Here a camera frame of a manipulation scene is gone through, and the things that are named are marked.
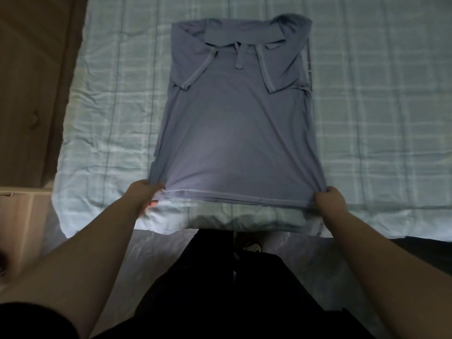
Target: person's left arm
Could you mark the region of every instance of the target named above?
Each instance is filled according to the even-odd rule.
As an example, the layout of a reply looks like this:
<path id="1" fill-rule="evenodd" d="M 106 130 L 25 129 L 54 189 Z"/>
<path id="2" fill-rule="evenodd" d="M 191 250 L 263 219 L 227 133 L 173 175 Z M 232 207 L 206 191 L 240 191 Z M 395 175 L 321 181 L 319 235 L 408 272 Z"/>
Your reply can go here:
<path id="1" fill-rule="evenodd" d="M 156 204 L 162 185 L 131 184 L 87 227 L 19 276 L 0 303 L 27 302 L 53 309 L 87 338 L 107 302 L 138 216 Z"/>

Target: person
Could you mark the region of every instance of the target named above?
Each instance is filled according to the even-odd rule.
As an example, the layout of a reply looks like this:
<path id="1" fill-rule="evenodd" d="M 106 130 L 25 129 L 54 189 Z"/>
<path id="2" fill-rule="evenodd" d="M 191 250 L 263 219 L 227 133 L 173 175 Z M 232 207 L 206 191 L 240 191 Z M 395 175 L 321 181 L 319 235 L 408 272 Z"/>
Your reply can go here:
<path id="1" fill-rule="evenodd" d="M 134 223 L 162 185 L 145 180 L 0 294 L 3 338 L 87 338 L 105 306 Z M 452 338 L 452 278 L 410 255 L 347 210 L 329 187 L 315 194 L 325 225 L 387 329 L 398 338 Z M 151 286 L 135 315 L 98 338 L 173 332 L 273 330 L 307 338 L 371 337 L 347 311 L 324 311 L 282 260 L 233 249 L 233 232 L 199 230 Z"/>

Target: bed sheet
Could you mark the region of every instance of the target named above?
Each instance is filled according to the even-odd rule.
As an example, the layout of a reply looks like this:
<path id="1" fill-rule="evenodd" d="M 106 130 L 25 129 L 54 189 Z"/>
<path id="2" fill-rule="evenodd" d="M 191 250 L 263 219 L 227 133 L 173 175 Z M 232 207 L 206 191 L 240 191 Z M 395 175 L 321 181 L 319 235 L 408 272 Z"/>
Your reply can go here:
<path id="1" fill-rule="evenodd" d="M 296 12 L 310 36 L 317 146 L 350 210 L 386 237 L 452 240 L 451 0 L 89 0 L 52 202 L 70 237 L 146 178 L 175 21 Z M 295 209 L 174 199 L 136 228 L 329 236 Z"/>

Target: black sleeve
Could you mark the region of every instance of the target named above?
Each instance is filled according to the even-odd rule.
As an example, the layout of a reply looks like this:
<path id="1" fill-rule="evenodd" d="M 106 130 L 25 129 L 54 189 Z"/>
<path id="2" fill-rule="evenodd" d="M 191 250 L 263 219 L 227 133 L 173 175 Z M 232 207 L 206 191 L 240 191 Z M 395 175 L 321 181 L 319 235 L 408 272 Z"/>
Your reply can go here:
<path id="1" fill-rule="evenodd" d="M 77 330 L 64 316 L 31 303 L 0 304 L 0 336 L 9 338 L 79 339 Z"/>

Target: person's left hand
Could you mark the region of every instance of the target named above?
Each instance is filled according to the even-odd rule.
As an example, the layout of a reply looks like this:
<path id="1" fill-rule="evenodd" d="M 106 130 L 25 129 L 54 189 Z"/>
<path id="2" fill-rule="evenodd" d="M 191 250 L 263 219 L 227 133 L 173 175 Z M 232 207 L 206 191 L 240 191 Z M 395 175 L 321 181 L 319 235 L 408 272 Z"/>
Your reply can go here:
<path id="1" fill-rule="evenodd" d="M 140 207 L 138 216 L 142 216 L 146 209 L 155 207 L 159 203 L 157 200 L 153 200 L 153 197 L 155 193 L 164 188 L 164 184 L 147 184 L 147 179 L 141 179 L 133 182 L 122 197 Z"/>

